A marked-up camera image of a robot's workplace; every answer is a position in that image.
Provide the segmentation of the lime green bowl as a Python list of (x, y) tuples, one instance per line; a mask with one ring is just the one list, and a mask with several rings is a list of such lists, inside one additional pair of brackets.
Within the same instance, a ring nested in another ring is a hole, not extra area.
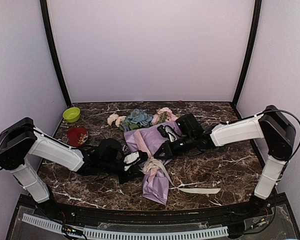
[(63, 112), (62, 117), (68, 123), (77, 122), (81, 117), (81, 110), (78, 107), (70, 107)]

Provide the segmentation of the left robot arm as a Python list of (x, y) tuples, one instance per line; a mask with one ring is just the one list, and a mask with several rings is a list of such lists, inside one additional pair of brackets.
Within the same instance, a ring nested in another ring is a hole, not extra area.
[(148, 157), (141, 150), (125, 154), (120, 142), (113, 138), (103, 139), (88, 149), (72, 147), (43, 133), (29, 117), (11, 125), (0, 133), (0, 171), (9, 171), (50, 218), (57, 218), (61, 208), (29, 163), (29, 155), (49, 160), (81, 176), (95, 176), (99, 172), (115, 174), (120, 183), (138, 175), (140, 164)]

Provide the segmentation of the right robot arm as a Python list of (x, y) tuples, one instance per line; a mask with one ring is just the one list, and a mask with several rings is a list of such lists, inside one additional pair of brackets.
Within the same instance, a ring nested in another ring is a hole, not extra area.
[(295, 143), (296, 128), (286, 115), (296, 117), (289, 111), (268, 105), (265, 110), (254, 115), (203, 128), (196, 117), (188, 113), (176, 120), (181, 131), (177, 139), (165, 141), (154, 157), (167, 160), (193, 149), (204, 152), (237, 142), (248, 141), (252, 144), (256, 139), (265, 140), (267, 159), (252, 195), (254, 199), (245, 205), (245, 213), (256, 217), (265, 208), (263, 200), (271, 195), (300, 148), (300, 143)]

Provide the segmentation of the white printed ribbon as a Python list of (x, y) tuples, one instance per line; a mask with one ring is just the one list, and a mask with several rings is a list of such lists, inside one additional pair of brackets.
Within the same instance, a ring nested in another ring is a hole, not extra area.
[(217, 194), (220, 188), (181, 188), (175, 186), (161, 160), (151, 156), (143, 165), (143, 194), (156, 197), (167, 197), (170, 184), (181, 192), (189, 194)]

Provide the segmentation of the black front rail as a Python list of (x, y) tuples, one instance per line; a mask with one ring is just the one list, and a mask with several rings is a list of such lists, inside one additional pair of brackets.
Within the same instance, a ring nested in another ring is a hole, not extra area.
[(286, 195), (280, 193), (275, 197), (270, 197), (260, 209), (256, 209), (250, 202), (242, 202), (226, 206), (172, 211), (110, 210), (75, 206), (58, 202), (37, 206), (32, 197), (24, 194), (19, 197), (18, 203), (32, 208), (35, 215), (54, 220), (58, 223), (74, 224), (76, 226), (96, 226), (100, 223), (172, 225), (199, 222), (207, 222), (211, 226), (215, 224), (242, 225), (244, 221), (254, 221), (259, 218), (273, 221), (279, 215), (286, 200)]

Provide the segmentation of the white fake flower stem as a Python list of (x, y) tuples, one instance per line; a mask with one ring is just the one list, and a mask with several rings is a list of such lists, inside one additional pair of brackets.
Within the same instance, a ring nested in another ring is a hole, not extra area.
[(113, 113), (107, 118), (107, 124), (111, 126), (114, 123), (116, 127), (119, 127), (125, 119), (126, 116), (119, 116), (118, 114)]

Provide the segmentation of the blue fake flower stem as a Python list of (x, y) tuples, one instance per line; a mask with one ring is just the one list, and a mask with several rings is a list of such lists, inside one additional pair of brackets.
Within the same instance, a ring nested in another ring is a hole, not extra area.
[(119, 128), (124, 132), (149, 128), (153, 125), (152, 120), (153, 115), (148, 114), (145, 110), (134, 109), (119, 125)]

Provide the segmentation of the purple and pink wrapping paper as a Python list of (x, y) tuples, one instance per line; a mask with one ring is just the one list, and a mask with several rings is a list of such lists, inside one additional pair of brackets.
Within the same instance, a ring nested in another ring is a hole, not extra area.
[(170, 139), (161, 135), (158, 130), (159, 127), (163, 127), (164, 130), (173, 129), (179, 136), (182, 134), (176, 122), (169, 121), (149, 128), (127, 131), (124, 133), (124, 138), (131, 152), (140, 150), (148, 155), (148, 159), (139, 164), (140, 170), (144, 173), (142, 182), (143, 197), (166, 205), (171, 179), (165, 165), (170, 160), (156, 159), (154, 154), (165, 141)]

